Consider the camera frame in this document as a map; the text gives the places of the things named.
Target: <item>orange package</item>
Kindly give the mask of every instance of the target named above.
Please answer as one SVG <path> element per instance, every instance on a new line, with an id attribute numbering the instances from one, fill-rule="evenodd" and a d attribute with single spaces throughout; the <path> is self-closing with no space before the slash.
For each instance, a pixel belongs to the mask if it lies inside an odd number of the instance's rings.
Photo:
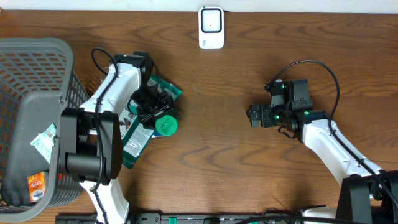
<path id="1" fill-rule="evenodd" d="M 45 194 L 46 172 L 39 172 L 27 178 L 30 202 L 38 202 Z"/>

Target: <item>white wall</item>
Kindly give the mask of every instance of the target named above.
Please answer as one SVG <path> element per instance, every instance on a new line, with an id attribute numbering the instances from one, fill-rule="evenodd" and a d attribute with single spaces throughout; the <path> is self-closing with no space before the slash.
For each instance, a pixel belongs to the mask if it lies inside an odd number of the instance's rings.
<path id="1" fill-rule="evenodd" d="M 398 13 L 398 0 L 0 0 L 3 9 Z"/>

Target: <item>white label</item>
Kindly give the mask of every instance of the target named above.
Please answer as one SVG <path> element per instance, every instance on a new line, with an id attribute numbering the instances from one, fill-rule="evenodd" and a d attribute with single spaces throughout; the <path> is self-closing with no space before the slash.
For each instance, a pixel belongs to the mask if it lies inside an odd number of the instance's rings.
<path id="1" fill-rule="evenodd" d="M 119 117 L 119 123 L 120 123 L 120 135 L 123 138 L 129 128 L 131 127 L 133 121 L 136 119 L 136 115 L 130 113 L 127 110 L 128 105 L 123 109 L 122 113 L 120 114 Z"/>
<path id="2" fill-rule="evenodd" d="M 42 199 L 42 197 L 44 196 L 44 191 L 43 190 L 35 190 L 33 192 L 33 202 L 38 202 L 40 199 Z"/>
<path id="3" fill-rule="evenodd" d="M 45 132 L 39 133 L 30 143 L 30 145 L 34 146 L 48 163 L 51 161 L 51 152 L 54 146 L 54 137 L 56 133 L 57 129 L 55 125 L 51 124 Z"/>
<path id="4" fill-rule="evenodd" d="M 135 108 L 138 107 L 138 104 L 137 104 L 136 102 L 134 102 L 134 100 L 131 101 L 130 105 L 133 106 L 133 107 L 135 107 Z"/>
<path id="5" fill-rule="evenodd" d="M 153 133 L 154 130 L 145 129 L 140 123 L 123 150 L 138 157 Z"/>

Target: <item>snack bag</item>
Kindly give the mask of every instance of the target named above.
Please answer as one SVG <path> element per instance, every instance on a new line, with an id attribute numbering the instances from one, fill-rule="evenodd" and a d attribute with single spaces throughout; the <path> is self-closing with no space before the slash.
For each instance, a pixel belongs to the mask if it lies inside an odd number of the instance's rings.
<path id="1" fill-rule="evenodd" d="M 45 172 L 27 178 L 30 202 L 38 202 L 45 194 Z"/>
<path id="2" fill-rule="evenodd" d="M 156 72 L 150 76 L 148 86 L 157 85 L 158 92 L 166 91 L 175 101 L 182 94 L 182 90 L 175 85 L 168 83 L 161 78 L 160 72 L 156 68 Z M 139 122 L 137 114 L 138 104 L 131 101 L 130 105 L 126 105 L 124 111 L 119 117 L 121 124 L 120 133 L 123 143 L 123 165 L 131 169 L 137 162 L 140 155 L 144 152 L 145 147 L 153 136 L 161 136 L 157 131 L 145 129 Z"/>

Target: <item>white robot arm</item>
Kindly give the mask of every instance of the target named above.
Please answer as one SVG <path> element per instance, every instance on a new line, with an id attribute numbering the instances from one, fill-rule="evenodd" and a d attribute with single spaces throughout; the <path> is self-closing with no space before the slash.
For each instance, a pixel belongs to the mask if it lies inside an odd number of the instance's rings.
<path id="1" fill-rule="evenodd" d="M 332 127 L 344 144 L 359 158 L 364 159 L 366 165 L 378 175 L 379 170 L 382 170 L 381 167 L 362 155 L 355 146 L 345 138 L 334 121 L 332 121 Z M 358 161 L 356 161 L 336 138 L 330 134 L 327 119 L 315 120 L 310 124 L 305 124 L 303 127 L 302 141 L 318 155 L 340 186 L 344 178 L 351 177 L 352 175 L 359 175 L 361 177 L 371 175 L 369 171 L 359 165 Z"/>
<path id="2" fill-rule="evenodd" d="M 141 73 L 139 68 L 127 63 L 118 63 L 118 69 L 119 76 L 105 93 L 102 100 L 103 103 L 100 107 L 100 113 L 110 111 L 120 116 L 126 102 L 129 101 L 131 95 L 138 90 L 141 85 Z M 104 91 L 105 87 L 109 85 L 114 77 L 114 73 L 115 67 L 114 65 L 110 65 L 109 73 L 101 86 L 88 101 L 80 106 L 80 108 L 83 108 L 85 112 L 95 112 L 97 98 Z M 94 193 L 90 190 L 96 185 L 96 182 L 85 180 L 80 182 L 80 185 L 87 191 L 93 201 L 97 211 L 97 220 L 101 223 L 105 223 L 102 209 L 100 209 Z M 112 179 L 109 185 L 101 184 L 97 192 L 99 200 L 106 211 L 109 224 L 125 223 L 129 213 L 129 202 L 123 196 L 119 178 Z"/>
<path id="3" fill-rule="evenodd" d="M 153 60 L 145 52 L 116 55 L 96 93 L 79 109 L 66 108 L 61 115 L 60 171 L 79 181 L 88 192 L 98 222 L 125 223 L 129 214 L 129 203 L 123 197 L 118 179 L 123 161 L 118 118 L 126 105 L 131 100 L 139 105 L 138 119 L 148 129 L 155 129 L 157 120 L 165 115 L 178 119 L 172 97 L 165 91 L 159 93 L 157 86 L 147 85 L 153 67 Z M 89 139 L 76 140 L 77 136 L 90 138 L 98 131 L 102 149 Z"/>

